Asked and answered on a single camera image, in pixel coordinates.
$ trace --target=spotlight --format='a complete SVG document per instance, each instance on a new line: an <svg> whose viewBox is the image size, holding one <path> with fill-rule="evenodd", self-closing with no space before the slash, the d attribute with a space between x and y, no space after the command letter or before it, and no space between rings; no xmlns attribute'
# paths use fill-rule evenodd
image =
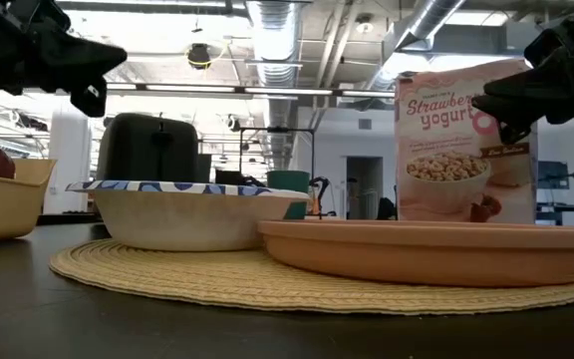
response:
<svg viewBox="0 0 574 359"><path fill-rule="evenodd" d="M17 121L19 121L19 113L16 110L9 112L8 120L10 120L11 123L16 124Z"/></svg>
<svg viewBox="0 0 574 359"><path fill-rule="evenodd" d="M232 115L227 115L227 121L225 122L225 124L227 125L227 129L229 129L229 131L231 132L240 131L240 122Z"/></svg>
<svg viewBox="0 0 574 359"><path fill-rule="evenodd" d="M196 70L207 70L211 65L211 59L207 53L206 44L191 44L191 50L187 54L189 66Z"/></svg>

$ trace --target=pillar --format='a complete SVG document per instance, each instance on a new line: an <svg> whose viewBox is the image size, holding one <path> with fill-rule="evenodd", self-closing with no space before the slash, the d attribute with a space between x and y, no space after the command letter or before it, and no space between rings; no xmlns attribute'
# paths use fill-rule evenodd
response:
<svg viewBox="0 0 574 359"><path fill-rule="evenodd" d="M52 115L50 159L57 160L44 201L45 214L85 211L86 193L66 192L68 184L90 180L92 124L88 117L63 98Z"/></svg>

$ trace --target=table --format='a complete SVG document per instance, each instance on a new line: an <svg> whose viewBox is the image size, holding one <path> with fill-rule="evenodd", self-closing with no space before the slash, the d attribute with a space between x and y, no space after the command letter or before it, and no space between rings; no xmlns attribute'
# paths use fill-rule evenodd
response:
<svg viewBox="0 0 574 359"><path fill-rule="evenodd" d="M574 304L403 317L263 312L150 299L62 278L61 248L102 225L0 242L0 358L574 358Z"/></svg>

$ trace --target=cereal bowl image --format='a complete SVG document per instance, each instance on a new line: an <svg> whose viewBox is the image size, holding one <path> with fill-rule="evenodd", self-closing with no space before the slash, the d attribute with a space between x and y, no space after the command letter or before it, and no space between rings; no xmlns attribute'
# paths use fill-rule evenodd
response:
<svg viewBox="0 0 574 359"><path fill-rule="evenodd" d="M426 210L456 213L469 209L482 195L491 168L487 160L444 152L410 160L404 173L409 193Z"/></svg>

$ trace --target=green bin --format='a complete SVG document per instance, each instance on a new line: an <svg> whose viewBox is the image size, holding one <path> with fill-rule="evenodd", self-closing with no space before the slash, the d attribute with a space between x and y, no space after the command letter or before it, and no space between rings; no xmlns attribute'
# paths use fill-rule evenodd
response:
<svg viewBox="0 0 574 359"><path fill-rule="evenodd" d="M309 173L303 171L270 171L267 173L267 186L276 189L291 189L309 193ZM307 203L292 203L285 219L305 219Z"/></svg>

